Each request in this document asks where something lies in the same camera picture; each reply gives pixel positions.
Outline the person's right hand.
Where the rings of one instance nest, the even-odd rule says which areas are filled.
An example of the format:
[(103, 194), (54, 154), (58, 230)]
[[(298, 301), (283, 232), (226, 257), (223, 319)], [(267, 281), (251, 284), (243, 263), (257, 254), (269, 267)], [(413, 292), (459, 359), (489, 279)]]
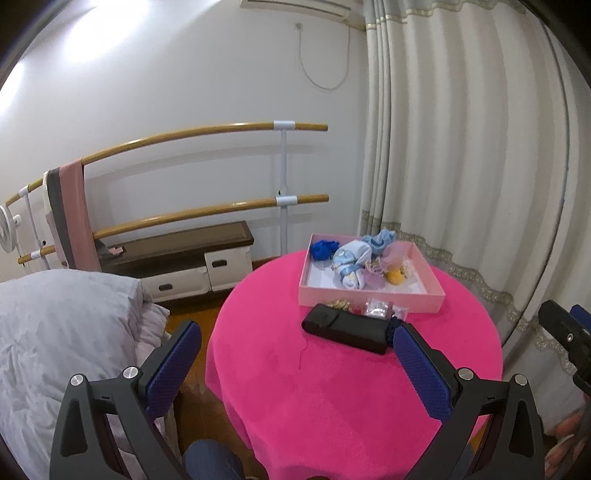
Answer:
[(590, 426), (582, 426), (585, 412), (580, 410), (562, 420), (549, 433), (557, 440), (545, 456), (545, 478), (552, 479), (559, 469), (572, 464), (590, 438)]

